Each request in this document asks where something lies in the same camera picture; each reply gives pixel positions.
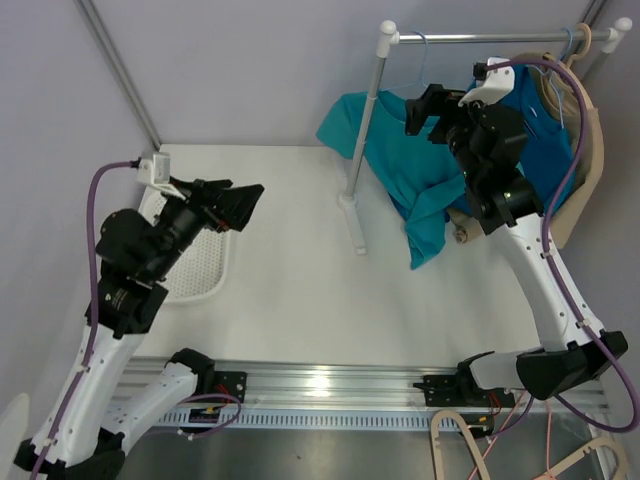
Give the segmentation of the beige wooden hanger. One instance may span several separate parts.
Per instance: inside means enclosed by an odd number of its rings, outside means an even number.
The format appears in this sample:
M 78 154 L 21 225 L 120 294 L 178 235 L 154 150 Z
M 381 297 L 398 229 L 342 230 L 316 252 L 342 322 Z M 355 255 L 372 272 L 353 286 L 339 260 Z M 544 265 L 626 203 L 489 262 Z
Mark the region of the beige wooden hanger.
M 591 49 L 592 31 L 591 31 L 591 28 L 585 23 L 579 23 L 575 26 L 575 28 L 585 35 L 585 39 L 582 41 L 582 46 L 578 48 L 576 53 L 570 53 L 573 44 L 576 43 L 576 40 L 574 40 L 572 34 L 569 34 L 570 36 L 569 44 L 565 48 L 564 52 L 558 58 L 554 57 L 550 53 L 545 53 L 543 55 L 543 59 L 549 60 L 549 61 L 555 61 L 556 63 L 563 66 L 567 70 L 571 70 L 571 67 L 575 62 L 582 60 L 589 53 L 589 50 Z M 562 78 L 561 80 L 566 85 L 565 97 L 563 101 L 564 114 L 575 115 L 578 113 L 578 103 L 577 103 L 577 99 L 575 98 L 574 91 L 565 80 L 563 80 Z

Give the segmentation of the light blue wire hanger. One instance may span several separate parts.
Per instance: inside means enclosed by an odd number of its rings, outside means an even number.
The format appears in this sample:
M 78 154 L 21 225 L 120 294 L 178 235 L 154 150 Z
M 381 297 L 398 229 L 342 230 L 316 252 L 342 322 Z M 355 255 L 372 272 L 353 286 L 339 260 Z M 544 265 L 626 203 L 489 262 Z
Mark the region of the light blue wire hanger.
M 402 84 L 402 85 L 394 85 L 394 86 L 388 87 L 386 88 L 386 91 L 397 91 L 397 90 L 412 88 L 417 86 L 427 87 L 427 84 L 425 81 L 425 70 L 426 70 L 426 63 L 428 58 L 429 41 L 426 38 L 426 35 L 421 31 L 413 30 L 412 34 L 419 36 L 422 40 L 422 43 L 424 44 L 423 57 L 421 60 L 420 68 L 418 70 L 418 74 L 414 81 L 406 84 Z

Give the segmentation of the blue t shirt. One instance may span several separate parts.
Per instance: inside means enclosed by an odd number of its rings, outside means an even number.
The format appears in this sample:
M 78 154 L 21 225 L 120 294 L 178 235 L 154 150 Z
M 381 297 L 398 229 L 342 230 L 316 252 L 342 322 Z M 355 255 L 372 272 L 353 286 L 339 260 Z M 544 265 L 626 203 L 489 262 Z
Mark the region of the blue t shirt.
M 573 161 L 569 134 L 543 106 L 534 83 L 536 70 L 518 65 L 514 73 L 514 89 L 500 103 L 524 117 L 528 142 L 521 153 L 521 170 L 548 207 Z

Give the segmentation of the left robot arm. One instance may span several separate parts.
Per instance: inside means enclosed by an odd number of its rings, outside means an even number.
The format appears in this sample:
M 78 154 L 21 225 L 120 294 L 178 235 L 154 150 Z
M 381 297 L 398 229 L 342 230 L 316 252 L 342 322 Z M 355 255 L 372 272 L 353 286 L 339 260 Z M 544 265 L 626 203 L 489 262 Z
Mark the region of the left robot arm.
M 82 345 L 45 424 L 21 442 L 14 463 L 50 479 L 113 479 L 126 456 L 156 422 L 185 400 L 234 398 L 215 389 L 215 362 L 184 348 L 159 377 L 120 410 L 108 407 L 129 360 L 165 302 L 167 275 L 203 230 L 242 231 L 264 192 L 261 184 L 173 179 L 147 220 L 134 209 L 110 215 L 95 248 L 101 259 L 86 312 Z

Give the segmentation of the teal t shirt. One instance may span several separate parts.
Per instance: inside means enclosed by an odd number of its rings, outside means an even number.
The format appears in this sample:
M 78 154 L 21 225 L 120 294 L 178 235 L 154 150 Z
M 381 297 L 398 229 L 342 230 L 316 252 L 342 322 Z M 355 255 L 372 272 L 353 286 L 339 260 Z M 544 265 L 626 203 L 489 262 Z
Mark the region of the teal t shirt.
M 448 147 L 428 135 L 438 119 L 430 117 L 416 136 L 405 134 L 405 100 L 378 94 L 364 157 L 404 220 L 410 268 L 437 256 L 445 245 L 446 209 L 470 211 L 464 178 Z

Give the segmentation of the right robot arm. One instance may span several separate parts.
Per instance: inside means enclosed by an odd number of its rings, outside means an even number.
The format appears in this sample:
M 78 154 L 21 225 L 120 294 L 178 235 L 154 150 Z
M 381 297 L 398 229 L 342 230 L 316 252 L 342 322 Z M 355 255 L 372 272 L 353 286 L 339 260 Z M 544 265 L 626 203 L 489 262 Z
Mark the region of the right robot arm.
M 473 217 L 508 261 L 533 313 L 539 346 L 528 351 L 478 354 L 462 363 L 455 392 L 474 405 L 497 388 L 523 389 L 547 400 L 597 379 L 628 350 L 620 331 L 607 330 L 571 279 L 533 185 L 518 168 L 528 136 L 520 112 L 464 92 L 429 85 L 405 103 L 405 132 L 415 136 L 427 119 L 428 139 L 445 145 L 465 182 Z

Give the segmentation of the beige t shirt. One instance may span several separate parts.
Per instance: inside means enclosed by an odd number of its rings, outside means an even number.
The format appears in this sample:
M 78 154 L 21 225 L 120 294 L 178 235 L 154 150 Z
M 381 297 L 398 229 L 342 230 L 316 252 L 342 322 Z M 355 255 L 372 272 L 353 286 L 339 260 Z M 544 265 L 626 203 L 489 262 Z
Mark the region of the beige t shirt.
M 604 169 L 604 140 L 599 112 L 584 85 L 579 84 L 578 87 L 584 99 L 586 116 L 581 117 L 578 99 L 574 94 L 578 103 L 578 113 L 564 114 L 564 128 L 569 134 L 573 159 L 574 154 L 580 151 L 580 160 L 554 207 L 550 222 L 553 241 L 560 248 L 568 243 Z M 586 133 L 583 143 L 579 144 L 580 126 L 583 120 L 586 122 Z

